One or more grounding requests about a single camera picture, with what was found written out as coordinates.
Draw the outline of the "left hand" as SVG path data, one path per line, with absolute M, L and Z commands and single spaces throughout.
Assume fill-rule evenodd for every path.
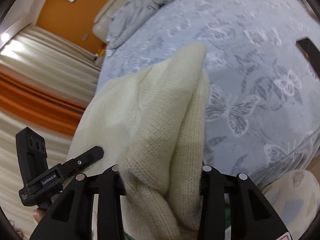
M 46 213 L 45 211 L 43 211 L 42 209 L 39 209 L 39 208 L 37 208 L 33 211 L 33 218 L 37 224 L 39 224 L 41 219 L 44 217 L 45 213 Z

